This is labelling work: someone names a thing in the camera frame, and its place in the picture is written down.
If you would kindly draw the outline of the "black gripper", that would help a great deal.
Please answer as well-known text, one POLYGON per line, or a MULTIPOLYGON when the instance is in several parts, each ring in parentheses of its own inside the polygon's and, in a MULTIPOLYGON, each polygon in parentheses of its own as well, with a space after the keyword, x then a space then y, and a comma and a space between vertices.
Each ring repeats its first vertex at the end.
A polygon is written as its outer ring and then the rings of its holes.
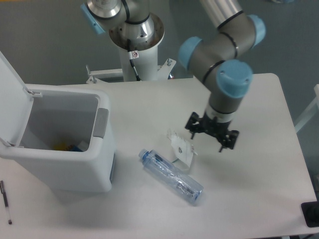
POLYGON ((231 121, 228 122, 218 122, 217 117, 210 119, 208 116, 203 116, 200 118, 196 112, 192 112, 190 115, 185 129, 187 129, 191 137, 194 139, 196 133, 206 133, 218 140, 221 144, 219 152, 223 149, 234 149, 237 137, 239 136, 239 131, 228 130, 231 121))

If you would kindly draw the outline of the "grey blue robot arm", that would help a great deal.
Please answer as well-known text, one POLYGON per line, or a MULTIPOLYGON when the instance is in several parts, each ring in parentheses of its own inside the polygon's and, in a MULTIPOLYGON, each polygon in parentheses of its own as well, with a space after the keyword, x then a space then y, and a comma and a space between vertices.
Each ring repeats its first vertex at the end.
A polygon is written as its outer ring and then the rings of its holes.
MULTIPOLYGON (((187 39, 178 60, 211 94, 204 115, 192 113, 185 127, 192 135, 216 138, 222 149, 233 149, 239 132, 229 125, 253 78, 249 65, 238 57, 264 39, 266 28, 258 16, 246 15, 236 0, 203 0, 201 5, 218 34, 210 42, 187 39)), ((162 21, 151 13, 149 1, 86 0, 81 10, 94 31, 108 33, 118 47, 125 81, 159 78, 158 57, 144 55, 164 37, 162 21)))

